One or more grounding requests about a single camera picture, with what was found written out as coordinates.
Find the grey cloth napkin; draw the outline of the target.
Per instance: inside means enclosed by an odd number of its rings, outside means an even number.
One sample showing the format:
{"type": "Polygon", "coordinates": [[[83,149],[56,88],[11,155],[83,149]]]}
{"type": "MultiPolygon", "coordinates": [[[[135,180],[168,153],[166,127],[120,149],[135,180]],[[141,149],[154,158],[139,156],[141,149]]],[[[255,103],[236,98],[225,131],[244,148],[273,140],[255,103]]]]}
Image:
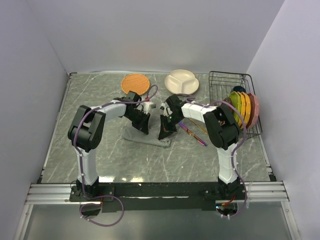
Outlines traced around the grey cloth napkin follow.
{"type": "Polygon", "coordinates": [[[169,138],[159,140],[158,135],[154,131],[144,134],[133,126],[124,126],[121,131],[121,137],[127,141],[135,143],[153,145],[163,148],[169,148],[171,146],[171,140],[169,138]]]}

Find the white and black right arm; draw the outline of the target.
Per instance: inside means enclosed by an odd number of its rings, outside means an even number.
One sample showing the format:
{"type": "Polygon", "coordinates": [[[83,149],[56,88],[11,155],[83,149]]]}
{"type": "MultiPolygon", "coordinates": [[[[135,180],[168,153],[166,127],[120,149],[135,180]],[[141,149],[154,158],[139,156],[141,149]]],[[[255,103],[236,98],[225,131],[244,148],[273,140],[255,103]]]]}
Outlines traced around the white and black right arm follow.
{"type": "Polygon", "coordinates": [[[208,137],[218,155],[219,195],[226,200],[232,198],[241,184],[235,162],[241,130],[230,108],[225,104],[212,106],[195,101],[187,102],[173,94],[161,104],[160,109],[163,110],[160,115],[160,140],[175,133],[176,125],[183,119],[189,118],[205,124],[208,137]]]}

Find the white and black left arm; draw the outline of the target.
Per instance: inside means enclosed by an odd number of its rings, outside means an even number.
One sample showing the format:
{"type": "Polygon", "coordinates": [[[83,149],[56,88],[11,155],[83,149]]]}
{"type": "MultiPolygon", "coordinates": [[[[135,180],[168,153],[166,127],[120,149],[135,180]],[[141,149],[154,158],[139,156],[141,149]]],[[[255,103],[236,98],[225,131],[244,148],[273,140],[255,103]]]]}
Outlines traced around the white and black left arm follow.
{"type": "Polygon", "coordinates": [[[77,190],[88,201],[94,201],[99,195],[99,176],[96,168],[96,148],[99,146],[105,123],[125,117],[132,126],[147,135],[149,133],[150,110],[155,104],[149,97],[130,91],[125,97],[115,98],[99,106],[81,105],[71,122],[67,137],[71,141],[77,156],[77,190]]]}

